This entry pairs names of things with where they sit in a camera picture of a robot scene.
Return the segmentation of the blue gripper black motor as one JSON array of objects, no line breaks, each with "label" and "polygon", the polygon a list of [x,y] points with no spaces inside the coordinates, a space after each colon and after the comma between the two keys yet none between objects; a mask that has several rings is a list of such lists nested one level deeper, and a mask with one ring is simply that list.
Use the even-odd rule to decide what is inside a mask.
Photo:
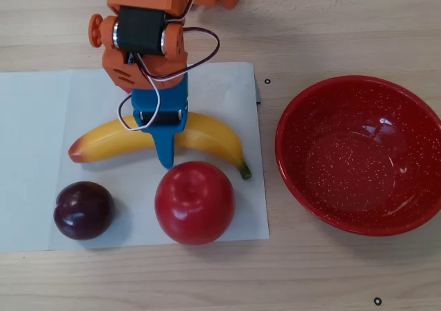
[{"label": "blue gripper black motor", "polygon": [[[188,74],[176,86],[159,90],[159,95],[158,114],[142,132],[152,136],[159,161],[170,169],[174,165],[175,135],[184,131],[188,118]],[[157,107],[156,92],[133,89],[131,102],[136,123],[146,125]]]}]

